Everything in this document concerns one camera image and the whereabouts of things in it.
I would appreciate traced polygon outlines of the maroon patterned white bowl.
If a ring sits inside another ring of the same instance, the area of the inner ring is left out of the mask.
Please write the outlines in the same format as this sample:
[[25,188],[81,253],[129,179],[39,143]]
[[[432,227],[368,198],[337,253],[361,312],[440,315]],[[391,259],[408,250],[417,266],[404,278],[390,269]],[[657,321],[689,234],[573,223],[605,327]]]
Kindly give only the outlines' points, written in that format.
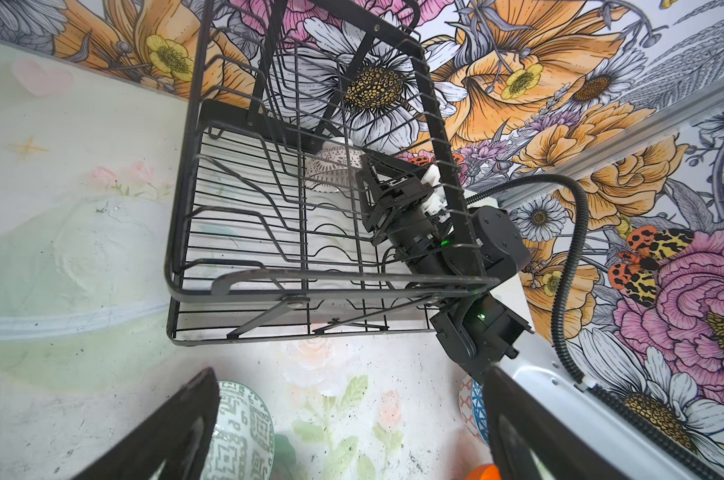
[[305,163],[306,187],[315,192],[337,193],[350,187],[362,168],[363,151],[343,137],[325,141]]

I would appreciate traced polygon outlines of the black wire dish rack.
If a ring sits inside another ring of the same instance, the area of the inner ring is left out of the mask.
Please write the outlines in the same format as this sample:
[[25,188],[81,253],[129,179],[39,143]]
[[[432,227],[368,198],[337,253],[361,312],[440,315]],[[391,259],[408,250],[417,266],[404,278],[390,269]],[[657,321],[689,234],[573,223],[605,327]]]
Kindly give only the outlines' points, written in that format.
[[[418,34],[423,1],[207,1],[171,217],[167,335],[197,346],[436,330],[469,344],[465,317],[498,282],[432,72],[452,58]],[[454,270],[379,268],[359,171],[306,187],[334,137],[440,170]]]

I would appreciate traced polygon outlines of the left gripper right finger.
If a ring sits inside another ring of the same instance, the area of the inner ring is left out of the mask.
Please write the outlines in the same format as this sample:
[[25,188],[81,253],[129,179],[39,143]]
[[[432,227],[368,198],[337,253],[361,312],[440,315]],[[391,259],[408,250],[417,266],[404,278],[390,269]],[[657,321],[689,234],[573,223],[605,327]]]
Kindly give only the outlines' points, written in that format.
[[488,372],[483,395],[490,450],[503,479],[621,479],[623,474],[591,449],[511,376]]

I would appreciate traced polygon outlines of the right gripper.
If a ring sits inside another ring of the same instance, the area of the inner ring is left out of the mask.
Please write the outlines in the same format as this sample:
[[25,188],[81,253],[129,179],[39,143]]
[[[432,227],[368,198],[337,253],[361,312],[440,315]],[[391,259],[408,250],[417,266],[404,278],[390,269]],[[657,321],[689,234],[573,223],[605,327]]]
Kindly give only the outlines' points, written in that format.
[[430,165],[409,163],[384,154],[364,153],[359,170],[362,221],[373,246],[385,246],[379,268],[404,265],[410,270],[454,270],[448,253],[451,223],[429,216],[421,204],[430,188],[421,178]]

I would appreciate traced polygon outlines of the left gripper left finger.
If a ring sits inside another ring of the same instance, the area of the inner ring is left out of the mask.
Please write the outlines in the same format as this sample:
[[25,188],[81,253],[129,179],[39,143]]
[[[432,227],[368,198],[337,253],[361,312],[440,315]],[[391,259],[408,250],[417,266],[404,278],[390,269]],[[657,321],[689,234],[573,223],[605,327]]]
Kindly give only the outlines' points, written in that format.
[[199,479],[220,404],[213,369],[205,368],[77,479]]

